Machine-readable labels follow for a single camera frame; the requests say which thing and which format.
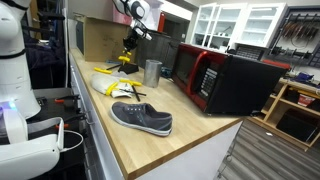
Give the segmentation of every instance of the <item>shoe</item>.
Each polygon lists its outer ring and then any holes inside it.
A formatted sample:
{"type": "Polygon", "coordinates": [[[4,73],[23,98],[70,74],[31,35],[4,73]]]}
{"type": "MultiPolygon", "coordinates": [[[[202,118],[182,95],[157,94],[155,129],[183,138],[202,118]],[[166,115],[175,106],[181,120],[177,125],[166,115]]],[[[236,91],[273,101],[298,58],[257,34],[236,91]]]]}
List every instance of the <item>shoe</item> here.
{"type": "Polygon", "coordinates": [[[126,127],[140,129],[158,136],[168,136],[172,128],[172,116],[157,112],[150,104],[125,104],[116,102],[111,107],[113,119],[126,127]]]}

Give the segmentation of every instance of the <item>stainless steel cup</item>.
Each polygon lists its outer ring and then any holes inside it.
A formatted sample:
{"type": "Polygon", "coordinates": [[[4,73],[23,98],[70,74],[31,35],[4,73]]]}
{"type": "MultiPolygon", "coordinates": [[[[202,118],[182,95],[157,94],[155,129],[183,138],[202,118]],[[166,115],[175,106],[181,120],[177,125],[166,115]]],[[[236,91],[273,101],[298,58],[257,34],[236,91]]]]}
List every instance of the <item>stainless steel cup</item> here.
{"type": "Polygon", "coordinates": [[[162,62],[148,59],[144,69],[143,85],[156,88],[158,87],[162,62]]]}

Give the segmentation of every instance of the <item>white shoe sole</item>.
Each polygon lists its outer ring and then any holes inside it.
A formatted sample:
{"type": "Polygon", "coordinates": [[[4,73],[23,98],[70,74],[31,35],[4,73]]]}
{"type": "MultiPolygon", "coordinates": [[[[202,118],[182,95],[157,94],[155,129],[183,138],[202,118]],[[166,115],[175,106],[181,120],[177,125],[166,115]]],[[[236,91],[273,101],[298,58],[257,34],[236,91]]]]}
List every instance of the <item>white shoe sole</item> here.
{"type": "Polygon", "coordinates": [[[158,135],[158,136],[168,136],[170,133],[171,133],[171,128],[167,131],[159,131],[159,130],[155,130],[155,129],[152,129],[152,128],[147,128],[147,127],[142,127],[142,126],[138,126],[138,125],[134,125],[134,124],[128,124],[126,122],[123,122],[121,121],[112,111],[111,109],[111,115],[113,117],[113,119],[123,125],[123,126],[126,126],[126,127],[129,127],[129,128],[134,128],[134,129],[139,129],[139,130],[142,130],[142,131],[146,131],[146,132],[149,132],[151,134],[155,134],[155,135],[158,135]]]}

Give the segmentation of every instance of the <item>microwave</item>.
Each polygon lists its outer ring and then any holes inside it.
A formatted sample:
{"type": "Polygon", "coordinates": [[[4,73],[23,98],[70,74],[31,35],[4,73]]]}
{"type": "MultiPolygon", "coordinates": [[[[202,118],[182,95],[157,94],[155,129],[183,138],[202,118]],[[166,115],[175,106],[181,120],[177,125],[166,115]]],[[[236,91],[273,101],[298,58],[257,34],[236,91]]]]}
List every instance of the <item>microwave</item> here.
{"type": "Polygon", "coordinates": [[[260,112],[286,69],[181,43],[172,79],[207,114],[260,112]]]}

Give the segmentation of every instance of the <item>white robot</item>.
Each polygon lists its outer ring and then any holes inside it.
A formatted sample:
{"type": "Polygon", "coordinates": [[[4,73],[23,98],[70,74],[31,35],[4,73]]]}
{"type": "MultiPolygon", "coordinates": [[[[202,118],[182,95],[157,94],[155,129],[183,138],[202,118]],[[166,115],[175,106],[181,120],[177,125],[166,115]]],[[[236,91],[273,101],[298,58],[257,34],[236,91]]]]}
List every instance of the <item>white robot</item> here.
{"type": "MultiPolygon", "coordinates": [[[[61,118],[27,124],[40,106],[31,88],[20,20],[31,0],[0,0],[0,138],[10,144],[0,145],[0,179],[30,179],[52,169],[63,148],[61,118]],[[59,132],[29,140],[28,133],[59,124],[59,132]]],[[[125,53],[137,46],[138,38],[151,36],[143,22],[149,4],[141,0],[113,0],[120,13],[133,18],[129,36],[123,40],[125,53]]]]}

